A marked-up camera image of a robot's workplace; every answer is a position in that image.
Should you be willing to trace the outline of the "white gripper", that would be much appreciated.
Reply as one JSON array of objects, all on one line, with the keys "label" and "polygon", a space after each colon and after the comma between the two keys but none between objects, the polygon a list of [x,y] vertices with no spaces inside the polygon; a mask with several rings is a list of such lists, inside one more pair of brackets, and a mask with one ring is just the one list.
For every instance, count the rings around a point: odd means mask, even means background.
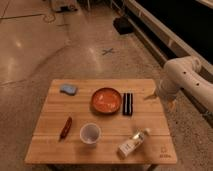
[{"label": "white gripper", "polygon": [[156,99],[160,97],[168,102],[168,110],[174,111],[176,109],[176,94],[178,92],[178,86],[168,79],[162,79],[156,88],[156,93],[148,95],[144,100]]}]

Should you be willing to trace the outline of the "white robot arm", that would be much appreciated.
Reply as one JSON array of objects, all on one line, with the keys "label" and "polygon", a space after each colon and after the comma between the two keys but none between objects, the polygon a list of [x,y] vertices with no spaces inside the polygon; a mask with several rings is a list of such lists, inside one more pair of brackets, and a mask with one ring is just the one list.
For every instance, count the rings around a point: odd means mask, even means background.
[{"label": "white robot arm", "polygon": [[213,83],[199,75],[201,68],[202,63],[195,56],[168,60],[163,66],[165,76],[146,99],[159,97],[173,105],[177,93],[183,88],[213,112]]}]

